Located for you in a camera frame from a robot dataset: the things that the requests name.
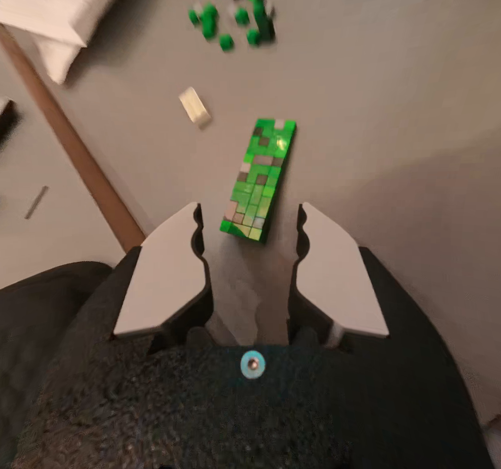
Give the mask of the large grey desk mat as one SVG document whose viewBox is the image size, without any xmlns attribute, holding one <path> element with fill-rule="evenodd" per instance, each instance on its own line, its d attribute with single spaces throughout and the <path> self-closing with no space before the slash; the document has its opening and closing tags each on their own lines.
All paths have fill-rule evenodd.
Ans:
<svg viewBox="0 0 501 469">
<path fill-rule="evenodd" d="M 299 204 L 368 247 L 430 317 L 481 424 L 500 415 L 500 0 L 270 0 L 252 48 L 231 0 L 116 0 L 65 85 L 9 28 L 145 234 L 201 203 L 216 313 L 286 341 Z M 215 4 L 223 52 L 189 20 Z M 199 129 L 179 94 L 193 87 Z M 265 244 L 219 230 L 257 119 L 297 122 Z"/>
</svg>

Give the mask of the pile of green bricks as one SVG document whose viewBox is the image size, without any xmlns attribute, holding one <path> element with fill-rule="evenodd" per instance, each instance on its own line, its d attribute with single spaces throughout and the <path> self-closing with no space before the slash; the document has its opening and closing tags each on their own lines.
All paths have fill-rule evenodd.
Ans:
<svg viewBox="0 0 501 469">
<path fill-rule="evenodd" d="M 231 0 L 230 20 L 243 29 L 250 47 L 270 45 L 276 40 L 274 18 L 276 10 L 270 0 Z M 219 11 L 215 4 L 195 4 L 187 12 L 190 22 L 198 28 L 206 41 L 218 40 L 223 52 L 233 51 L 235 40 L 219 29 Z"/>
</svg>

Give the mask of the white instruction booklet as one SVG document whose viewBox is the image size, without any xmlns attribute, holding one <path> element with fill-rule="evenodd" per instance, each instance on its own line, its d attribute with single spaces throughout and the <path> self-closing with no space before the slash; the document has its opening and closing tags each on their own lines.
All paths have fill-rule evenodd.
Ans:
<svg viewBox="0 0 501 469">
<path fill-rule="evenodd" d="M 115 0 L 1 0 L 1 23 L 30 33 L 49 78 L 63 84 Z"/>
</svg>

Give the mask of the small grey desk mat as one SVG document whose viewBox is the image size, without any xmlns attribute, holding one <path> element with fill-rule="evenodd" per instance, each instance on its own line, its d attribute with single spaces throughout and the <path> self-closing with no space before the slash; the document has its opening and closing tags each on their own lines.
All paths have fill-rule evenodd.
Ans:
<svg viewBox="0 0 501 469">
<path fill-rule="evenodd" d="M 1 97 L 21 118 L 1 151 L 1 287 L 72 262 L 115 266 L 124 250 L 3 51 Z"/>
</svg>

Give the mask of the dark wooden desk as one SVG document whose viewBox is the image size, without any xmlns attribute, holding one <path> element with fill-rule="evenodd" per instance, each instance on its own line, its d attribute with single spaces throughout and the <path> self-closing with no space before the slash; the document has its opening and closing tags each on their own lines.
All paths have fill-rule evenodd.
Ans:
<svg viewBox="0 0 501 469">
<path fill-rule="evenodd" d="M 81 140 L 34 65 L 3 24 L 1 46 L 124 252 L 128 253 L 134 247 L 140 246 L 146 238 L 141 227 Z"/>
</svg>

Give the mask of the thin grey stick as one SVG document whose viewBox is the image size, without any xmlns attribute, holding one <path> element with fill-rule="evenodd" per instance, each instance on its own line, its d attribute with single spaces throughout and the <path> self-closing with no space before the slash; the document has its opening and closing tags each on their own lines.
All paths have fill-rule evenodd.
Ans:
<svg viewBox="0 0 501 469">
<path fill-rule="evenodd" d="M 32 217 L 33 213 L 35 212 L 37 207 L 40 205 L 42 199 L 44 198 L 44 196 L 46 195 L 48 190 L 49 190 L 49 186 L 47 186 L 47 185 L 44 185 L 41 188 L 41 190 L 38 192 L 38 194 L 35 196 L 35 198 L 31 202 L 31 204 L 29 205 L 29 208 L 24 216 L 25 220 L 29 220 Z"/>
</svg>

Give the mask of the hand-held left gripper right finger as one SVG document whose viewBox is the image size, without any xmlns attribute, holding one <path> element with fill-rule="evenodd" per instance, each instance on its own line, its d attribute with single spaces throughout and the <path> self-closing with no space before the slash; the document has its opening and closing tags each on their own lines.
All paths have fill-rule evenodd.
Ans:
<svg viewBox="0 0 501 469">
<path fill-rule="evenodd" d="M 290 343 L 306 327 L 326 348 L 338 347 L 348 334 L 389 337 L 357 242 L 307 202 L 297 213 L 296 251 L 288 299 Z"/>
</svg>

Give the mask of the green tiled brick plate assembly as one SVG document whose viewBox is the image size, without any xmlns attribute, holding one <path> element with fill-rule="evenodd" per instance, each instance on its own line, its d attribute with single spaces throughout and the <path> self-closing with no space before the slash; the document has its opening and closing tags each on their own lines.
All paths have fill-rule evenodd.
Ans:
<svg viewBox="0 0 501 469">
<path fill-rule="evenodd" d="M 257 119 L 219 230 L 265 244 L 297 131 L 291 119 Z"/>
</svg>

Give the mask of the black object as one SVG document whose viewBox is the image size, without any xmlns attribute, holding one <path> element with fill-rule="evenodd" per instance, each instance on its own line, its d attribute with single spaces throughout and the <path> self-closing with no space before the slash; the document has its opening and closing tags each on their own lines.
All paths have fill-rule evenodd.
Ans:
<svg viewBox="0 0 501 469">
<path fill-rule="evenodd" d="M 9 97 L 1 97 L 1 151 L 8 143 L 19 120 L 17 103 Z"/>
</svg>

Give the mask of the pale grey brick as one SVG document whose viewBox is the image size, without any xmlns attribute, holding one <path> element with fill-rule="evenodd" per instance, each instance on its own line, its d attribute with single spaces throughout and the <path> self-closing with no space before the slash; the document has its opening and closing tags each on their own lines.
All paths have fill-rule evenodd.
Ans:
<svg viewBox="0 0 501 469">
<path fill-rule="evenodd" d="M 178 98 L 188 118 L 195 126 L 204 129 L 210 124 L 211 114 L 193 87 L 188 87 L 179 94 Z"/>
</svg>

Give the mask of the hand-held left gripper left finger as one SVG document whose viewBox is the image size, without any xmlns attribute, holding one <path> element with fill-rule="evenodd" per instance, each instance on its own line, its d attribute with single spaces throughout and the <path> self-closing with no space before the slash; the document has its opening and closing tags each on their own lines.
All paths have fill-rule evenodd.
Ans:
<svg viewBox="0 0 501 469">
<path fill-rule="evenodd" d="M 214 311 L 204 259 L 201 204 L 191 202 L 141 244 L 113 330 L 117 339 L 152 336 L 149 353 L 186 344 Z"/>
</svg>

